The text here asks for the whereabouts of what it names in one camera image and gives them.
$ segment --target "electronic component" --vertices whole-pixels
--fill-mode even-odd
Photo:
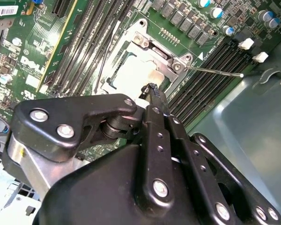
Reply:
[[[206,24],[204,31],[205,32],[209,32],[209,30],[212,28],[212,26],[210,26],[209,24]]]
[[[271,19],[270,21],[265,23],[265,26],[275,29],[280,24],[280,20],[278,18]]]
[[[239,9],[239,10],[235,13],[235,16],[236,16],[236,17],[239,17],[242,13],[243,13],[242,10]]]
[[[197,25],[200,25],[203,22],[203,19],[201,17],[199,17],[196,21]]]
[[[9,64],[11,65],[11,66],[15,66],[15,64],[17,63],[17,61],[16,60],[14,60],[14,59],[10,59],[10,62],[9,62]]]
[[[246,21],[245,21],[245,24],[248,26],[248,27],[251,27],[253,24],[254,24],[254,19],[249,17]]]
[[[183,23],[180,25],[180,30],[182,30],[183,32],[187,32],[189,29],[190,29],[190,27],[191,27],[191,25],[192,25],[192,22],[189,20],[189,19],[185,19],[184,21],[183,21]]]
[[[163,10],[161,11],[161,15],[163,15],[163,17],[165,18],[168,18],[173,11],[174,11],[174,7],[171,4],[166,4],[163,7]]]
[[[161,6],[163,6],[164,2],[165,0],[154,0],[152,3],[152,8],[158,11],[161,8]]]
[[[194,27],[191,29],[191,31],[188,32],[187,35],[188,35],[190,38],[195,39],[195,38],[198,36],[199,33],[200,33],[199,27],[194,26]]]
[[[0,76],[0,83],[7,84],[13,80],[13,77],[10,74],[5,74]]]
[[[232,36],[234,34],[234,29],[232,27],[229,27],[229,26],[223,26],[222,31],[227,36]]]
[[[1,67],[0,72],[1,72],[1,74],[8,74],[8,73],[9,73],[9,68],[7,68],[7,67]]]
[[[232,16],[228,21],[227,24],[231,27],[235,26],[237,24],[237,18],[235,16]]]
[[[251,38],[247,38],[246,40],[242,41],[238,44],[238,47],[243,50],[248,50],[252,47],[254,41]]]
[[[187,5],[184,2],[182,2],[181,5],[179,6],[179,11],[183,12],[186,7]]]
[[[273,18],[274,14],[271,11],[265,11],[265,10],[261,10],[258,13],[258,20],[260,22],[268,22]]]
[[[173,17],[171,18],[170,22],[175,26],[177,26],[181,22],[182,18],[183,18],[183,14],[179,11],[176,11]]]
[[[204,45],[205,42],[209,39],[209,36],[206,33],[202,33],[201,36],[198,38],[197,43],[199,45]]]
[[[261,52],[258,55],[253,57],[253,60],[259,63],[263,63],[268,58],[268,54],[265,52]]]
[[[200,8],[205,8],[210,5],[210,0],[198,0],[197,3]]]
[[[221,8],[215,7],[210,10],[210,17],[213,19],[221,18],[223,15],[223,10]]]
[[[243,28],[233,37],[233,39],[235,39],[237,42],[242,42],[249,37],[252,37],[251,32],[247,28]]]
[[[194,11],[190,11],[187,15],[188,18],[192,19],[192,17],[195,15],[196,13]]]

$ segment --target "blue capacitor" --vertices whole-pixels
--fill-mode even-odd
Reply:
[[[210,16],[213,19],[221,18],[223,15],[223,10],[221,8],[215,7],[210,10]]]
[[[198,0],[198,6],[200,8],[205,8],[210,5],[210,0]]]
[[[258,14],[258,20],[260,22],[269,22],[274,16],[274,13],[271,11],[262,10]]]

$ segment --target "green circuit board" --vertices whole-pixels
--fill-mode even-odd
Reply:
[[[106,1],[102,8],[102,18],[108,16],[107,12],[113,2],[111,0]],[[193,55],[192,66],[198,67],[208,60],[212,52],[224,40],[225,34],[222,31],[224,25],[233,27],[236,34],[242,32],[243,29],[247,29],[251,33],[251,38],[259,40],[261,43],[260,48],[269,54],[281,41],[281,22],[277,28],[270,29],[258,20],[258,14],[261,10],[271,10],[281,21],[281,0],[217,0],[212,1],[211,5],[206,8],[198,7],[197,1],[194,0],[162,2],[162,6],[156,9],[152,7],[152,4],[155,4],[154,0],[136,0],[127,15],[125,15],[114,37],[113,45],[129,27],[141,18],[146,19],[148,22],[147,33],[154,40],[175,56],[179,57],[184,53],[191,53]],[[0,115],[6,120],[11,119],[14,106],[23,100],[54,98],[57,96],[54,79],[53,81],[50,79],[60,68],[65,56],[69,54],[67,48],[77,37],[77,31],[79,29],[83,30],[82,26],[85,26],[86,29],[86,22],[83,20],[87,13],[86,9],[90,15],[95,13],[98,10],[96,6],[100,4],[100,1],[68,1],[68,7],[64,11],[64,15],[59,16],[52,13],[55,9],[54,7],[56,7],[55,3],[56,1],[54,0],[47,0],[42,4],[35,5],[31,15],[16,17],[13,26],[5,29],[1,34],[0,79],[5,75],[11,77],[6,84],[0,82]],[[24,10],[25,12],[27,5],[26,2],[22,1],[19,5],[21,6],[19,11]],[[165,13],[167,5],[173,7],[170,15]],[[212,19],[210,17],[210,10],[213,7],[223,9],[224,13],[221,18]],[[190,31],[181,30],[181,22],[174,24],[171,20],[176,12],[182,14],[181,21],[185,19],[192,21],[192,24],[198,27],[199,35],[207,35],[207,40],[200,42],[197,37],[192,38],[189,35]],[[193,17],[188,17],[189,13],[193,13]],[[109,30],[111,28],[105,24],[105,29]],[[68,80],[74,80],[75,71],[81,69],[81,74],[76,79],[75,85],[84,81],[87,71],[90,70],[92,62],[95,61],[91,57],[87,58],[85,66],[80,67],[83,60],[85,60],[84,57],[77,58],[73,68],[71,68],[72,72],[69,73],[67,78]],[[71,61],[68,60],[64,63],[68,65]],[[95,69],[93,75],[83,87],[83,95],[93,94],[92,88],[97,74],[98,69]],[[189,72],[179,82],[171,85],[172,90],[168,95],[169,100],[177,94],[191,76],[192,73]],[[216,102],[219,102],[237,83],[233,82],[227,87],[226,91],[223,91],[225,94],[221,95]]]

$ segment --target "capacitor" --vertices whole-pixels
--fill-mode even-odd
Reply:
[[[0,77],[0,83],[7,84],[13,80],[13,77],[10,74],[5,74]]]
[[[273,18],[273,16],[273,12],[261,10],[258,14],[258,19],[260,22],[268,22]]]
[[[210,10],[210,16],[213,19],[220,18],[223,15],[223,10],[221,8],[212,8]]]
[[[268,22],[265,22],[265,26],[267,26],[271,29],[275,29],[276,27],[278,27],[279,24],[280,24],[280,19],[278,19],[278,18],[274,18]]]
[[[210,0],[198,0],[198,6],[200,8],[205,8],[210,5]]]
[[[222,31],[227,36],[232,36],[234,34],[234,29],[232,27],[227,26],[227,25],[223,26]]]
[[[15,46],[21,46],[22,45],[22,41],[21,39],[19,39],[18,37],[15,37],[12,41],[13,45]]]

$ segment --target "silver screw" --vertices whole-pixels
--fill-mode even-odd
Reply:
[[[144,37],[140,34],[137,34],[134,36],[133,41],[135,42],[135,44],[141,45],[144,42]]]
[[[199,139],[200,139],[200,141],[202,141],[203,143],[205,143],[205,142],[206,142],[205,138],[204,138],[204,137],[202,137],[202,136],[199,136]]]
[[[229,220],[230,219],[230,214],[228,212],[228,210],[226,209],[226,207],[221,204],[221,203],[217,203],[215,205],[217,212],[219,213],[219,215],[224,219],[224,220]]]
[[[74,129],[69,125],[60,125],[57,128],[57,133],[64,138],[71,138],[74,136]]]
[[[167,186],[160,180],[155,180],[153,182],[153,189],[159,197],[164,198],[168,195]]]
[[[176,62],[173,64],[173,68],[174,70],[178,71],[181,68],[181,64]]]
[[[133,105],[133,103],[131,102],[131,100],[130,99],[125,99],[124,100],[124,102],[127,104],[127,105],[129,105],[129,106],[132,106]]]
[[[268,208],[268,213],[271,215],[271,217],[274,219],[274,220],[279,220],[278,218],[278,215],[275,213],[275,211],[271,208]]]
[[[157,114],[159,114],[159,109],[157,109],[156,107],[153,108],[153,111]]]
[[[180,123],[180,121],[179,121],[177,118],[175,118],[175,117],[173,117],[173,120],[174,120],[174,122],[177,123],[177,124]]]
[[[48,119],[48,115],[47,113],[45,113],[44,111],[41,110],[33,110],[30,113],[30,117],[37,122],[44,122]]]
[[[256,212],[258,213],[260,218],[262,218],[263,220],[266,220],[266,214],[264,213],[264,211],[261,208],[256,207]]]

